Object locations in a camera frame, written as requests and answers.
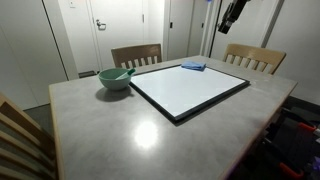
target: gray table top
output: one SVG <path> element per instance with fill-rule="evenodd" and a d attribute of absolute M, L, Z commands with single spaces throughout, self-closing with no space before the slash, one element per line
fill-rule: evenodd
<path fill-rule="evenodd" d="M 97 76 L 50 85 L 61 179 L 223 179 L 296 82 L 202 56 L 186 59 L 250 81 L 250 86 L 174 126 L 131 87 L 105 89 Z"/>

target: door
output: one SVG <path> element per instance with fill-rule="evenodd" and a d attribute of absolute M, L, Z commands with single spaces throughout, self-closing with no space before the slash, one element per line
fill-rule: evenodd
<path fill-rule="evenodd" d="M 171 0 L 168 60 L 187 57 L 194 0 Z"/>
<path fill-rule="evenodd" d="M 9 76 L 12 72 L 8 74 L 6 71 L 0 72 L 1 76 L 6 77 L 1 78 L 0 83 L 9 86 L 1 85 L 1 89 L 8 88 L 5 91 L 9 91 L 7 96 L 12 99 L 27 93 L 28 97 L 16 102 L 23 109 L 34 107 L 34 101 L 37 105 L 48 104 L 48 86 L 67 81 L 67 76 L 42 1 L 0 1 L 0 26 L 1 38 L 5 37 L 4 41 L 1 40 L 1 46 L 7 49 L 4 49 L 7 55 L 0 56 L 15 60 L 15 62 L 8 62 L 7 58 L 1 60 L 1 66 L 4 64 L 1 68 L 5 68 L 6 71 L 13 68 L 13 72 L 17 72 L 13 77 Z M 30 90 L 26 90 L 26 84 L 35 100 L 30 99 Z"/>
<path fill-rule="evenodd" d="M 102 69 L 112 68 L 111 49 L 143 44 L 142 0 L 90 2 Z"/>
<path fill-rule="evenodd" d="M 207 9 L 208 0 L 194 1 L 188 56 L 196 56 L 200 54 Z"/>
<path fill-rule="evenodd" d="M 221 22 L 228 5 L 232 1 L 233 0 L 222 1 L 219 23 Z M 260 47 L 277 3 L 278 0 L 248 1 L 239 16 L 239 19 L 232 24 L 228 34 L 216 31 L 214 44 L 211 49 L 211 58 L 222 60 L 229 43 Z"/>

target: green bowl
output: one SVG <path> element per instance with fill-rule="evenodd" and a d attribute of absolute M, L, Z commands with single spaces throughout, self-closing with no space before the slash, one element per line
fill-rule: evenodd
<path fill-rule="evenodd" d="M 123 68 L 113 68 L 101 71 L 99 73 L 99 79 L 104 87 L 110 90 L 121 90 L 127 87 L 131 81 L 131 76 L 116 80 L 117 77 L 121 76 L 122 74 L 128 72 L 129 69 Z"/>

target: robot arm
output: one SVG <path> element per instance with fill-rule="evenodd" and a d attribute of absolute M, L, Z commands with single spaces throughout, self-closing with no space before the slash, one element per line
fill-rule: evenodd
<path fill-rule="evenodd" d="M 234 23 L 240 16 L 243 7 L 249 0 L 233 0 L 229 4 L 226 12 L 223 15 L 222 22 L 219 26 L 218 31 L 227 34 L 232 23 Z"/>

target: chair back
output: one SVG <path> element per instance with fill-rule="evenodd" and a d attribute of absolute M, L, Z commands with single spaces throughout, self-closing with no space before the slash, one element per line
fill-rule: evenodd
<path fill-rule="evenodd" d="M 53 137 L 1 93 L 0 125 L 0 177 L 57 179 Z"/>
<path fill-rule="evenodd" d="M 243 66 L 245 68 L 251 67 L 253 70 L 261 72 L 269 69 L 267 72 L 269 74 L 274 74 L 285 56 L 285 52 L 241 44 L 229 44 L 224 54 L 223 61 L 228 61 L 230 64 L 237 64 L 238 66 Z"/>
<path fill-rule="evenodd" d="M 131 68 L 162 62 L 160 44 L 116 48 L 112 49 L 111 52 L 114 64 L 118 68 L 121 68 L 122 64 L 126 68 Z"/>

